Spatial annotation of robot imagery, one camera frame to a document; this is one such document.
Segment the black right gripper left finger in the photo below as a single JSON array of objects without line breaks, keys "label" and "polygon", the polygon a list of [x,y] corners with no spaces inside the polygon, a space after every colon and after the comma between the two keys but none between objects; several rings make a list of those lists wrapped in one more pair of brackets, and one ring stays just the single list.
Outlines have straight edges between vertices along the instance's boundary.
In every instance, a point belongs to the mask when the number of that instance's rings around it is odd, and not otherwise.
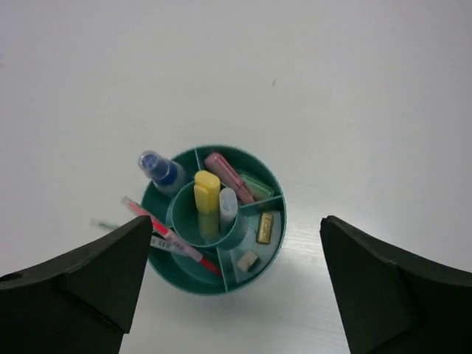
[{"label": "black right gripper left finger", "polygon": [[1,277],[2,353],[118,353],[131,330],[151,221]]}]

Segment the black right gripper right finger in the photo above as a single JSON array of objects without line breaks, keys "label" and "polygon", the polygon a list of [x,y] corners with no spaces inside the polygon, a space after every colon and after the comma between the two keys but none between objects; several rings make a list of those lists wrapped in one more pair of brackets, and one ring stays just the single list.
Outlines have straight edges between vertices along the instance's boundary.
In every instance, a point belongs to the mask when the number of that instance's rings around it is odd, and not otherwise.
[{"label": "black right gripper right finger", "polygon": [[471,352],[471,273],[332,215],[320,236],[351,353]]}]

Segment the green thin pen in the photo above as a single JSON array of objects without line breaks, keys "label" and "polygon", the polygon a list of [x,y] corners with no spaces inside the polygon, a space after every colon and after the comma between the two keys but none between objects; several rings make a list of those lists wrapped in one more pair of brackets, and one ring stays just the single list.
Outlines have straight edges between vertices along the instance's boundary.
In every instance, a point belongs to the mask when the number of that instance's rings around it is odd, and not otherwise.
[{"label": "green thin pen", "polygon": [[119,228],[119,225],[116,225],[114,223],[109,223],[107,221],[101,221],[101,220],[96,220],[96,219],[92,219],[90,221],[90,224],[92,226],[96,226],[98,228],[109,230],[109,231],[113,231]]}]

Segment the pink thin pen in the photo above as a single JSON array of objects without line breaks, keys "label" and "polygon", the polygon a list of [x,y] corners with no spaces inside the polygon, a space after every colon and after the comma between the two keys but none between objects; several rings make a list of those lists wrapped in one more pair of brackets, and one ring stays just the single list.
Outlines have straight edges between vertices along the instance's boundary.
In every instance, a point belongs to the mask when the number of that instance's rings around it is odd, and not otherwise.
[{"label": "pink thin pen", "polygon": [[151,220],[154,230],[166,241],[175,246],[179,251],[182,251],[186,256],[193,259],[195,262],[200,263],[203,267],[211,271],[216,276],[222,277],[219,267],[215,266],[212,262],[205,258],[202,253],[179,237],[172,229],[165,226],[158,218],[144,209],[140,204],[126,196],[122,198],[122,203],[130,211],[132,211],[133,214],[137,216],[148,216]]}]

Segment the small tan eraser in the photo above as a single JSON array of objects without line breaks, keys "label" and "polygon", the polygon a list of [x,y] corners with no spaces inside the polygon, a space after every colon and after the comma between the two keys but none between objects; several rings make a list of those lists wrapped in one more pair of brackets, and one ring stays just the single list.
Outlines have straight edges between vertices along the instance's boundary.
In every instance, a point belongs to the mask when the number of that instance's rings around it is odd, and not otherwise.
[{"label": "small tan eraser", "polygon": [[270,243],[273,222],[274,214],[272,212],[264,212],[261,214],[256,239],[258,243],[265,245]]}]

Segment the grey white eraser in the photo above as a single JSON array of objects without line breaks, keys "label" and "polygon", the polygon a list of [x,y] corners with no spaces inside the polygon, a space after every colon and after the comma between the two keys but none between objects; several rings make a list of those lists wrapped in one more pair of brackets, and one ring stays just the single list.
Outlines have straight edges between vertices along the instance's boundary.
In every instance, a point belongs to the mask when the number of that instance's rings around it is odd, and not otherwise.
[{"label": "grey white eraser", "polygon": [[258,261],[259,257],[257,254],[252,251],[248,250],[238,261],[237,261],[237,268],[240,271],[248,272],[249,269]]}]

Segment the clear blue-capped glue bottle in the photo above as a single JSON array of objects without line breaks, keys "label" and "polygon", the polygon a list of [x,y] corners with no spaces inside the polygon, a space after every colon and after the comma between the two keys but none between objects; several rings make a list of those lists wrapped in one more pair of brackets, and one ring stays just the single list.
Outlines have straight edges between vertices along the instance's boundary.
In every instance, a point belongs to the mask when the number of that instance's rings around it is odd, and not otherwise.
[{"label": "clear blue-capped glue bottle", "polygon": [[164,195],[176,195],[187,183],[184,168],[171,159],[147,150],[138,159],[141,171],[151,180],[155,188]]}]

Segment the teal round organizer container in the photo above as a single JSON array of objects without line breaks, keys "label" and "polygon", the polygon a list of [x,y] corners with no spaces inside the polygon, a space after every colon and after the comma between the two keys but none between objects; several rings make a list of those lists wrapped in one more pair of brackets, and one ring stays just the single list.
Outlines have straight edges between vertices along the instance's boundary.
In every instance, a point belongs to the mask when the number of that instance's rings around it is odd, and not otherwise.
[{"label": "teal round organizer container", "polygon": [[[280,183],[270,169],[250,153],[227,145],[200,145],[178,154],[174,159],[183,166],[189,177],[193,177],[204,169],[205,158],[213,152],[221,153],[237,172],[258,178],[274,190],[273,197],[240,207],[236,222],[242,223],[243,227],[233,226],[231,232],[221,235],[217,243],[205,242],[199,233],[191,181],[174,197],[163,195],[153,184],[149,184],[141,204],[219,267],[222,277],[189,257],[161,249],[151,249],[149,253],[148,260],[154,271],[172,286],[189,294],[217,296],[240,290],[271,266],[281,248],[287,221]],[[256,241],[260,216],[264,212],[274,214],[268,245]],[[254,251],[259,259],[248,272],[243,272],[236,264],[248,250]]]}]

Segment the yellow highlighter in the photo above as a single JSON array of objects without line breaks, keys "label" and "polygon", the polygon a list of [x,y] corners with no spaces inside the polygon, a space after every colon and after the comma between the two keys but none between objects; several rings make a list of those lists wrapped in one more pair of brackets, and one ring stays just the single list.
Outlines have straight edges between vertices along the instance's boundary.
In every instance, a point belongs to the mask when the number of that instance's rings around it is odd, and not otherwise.
[{"label": "yellow highlighter", "polygon": [[207,243],[214,243],[219,237],[221,181],[213,173],[200,170],[194,176],[193,190],[201,236]]}]

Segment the green highlighter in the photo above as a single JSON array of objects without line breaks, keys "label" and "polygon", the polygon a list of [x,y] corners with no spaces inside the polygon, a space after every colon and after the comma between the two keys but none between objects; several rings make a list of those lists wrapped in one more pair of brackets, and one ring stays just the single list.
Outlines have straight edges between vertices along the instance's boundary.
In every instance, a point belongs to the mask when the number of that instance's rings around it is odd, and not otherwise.
[{"label": "green highlighter", "polygon": [[240,177],[256,201],[261,201],[274,196],[274,190],[258,178],[246,173],[241,173]]}]

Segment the pink highlighter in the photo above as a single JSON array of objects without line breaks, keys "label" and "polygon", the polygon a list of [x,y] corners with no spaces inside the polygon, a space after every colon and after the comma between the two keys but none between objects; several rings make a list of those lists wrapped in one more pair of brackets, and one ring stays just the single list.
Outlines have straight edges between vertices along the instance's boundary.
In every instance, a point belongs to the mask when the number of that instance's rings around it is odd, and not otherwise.
[{"label": "pink highlighter", "polygon": [[215,174],[236,193],[241,204],[252,204],[255,202],[254,196],[243,179],[223,155],[218,152],[213,152],[205,158],[204,164],[209,172]]}]

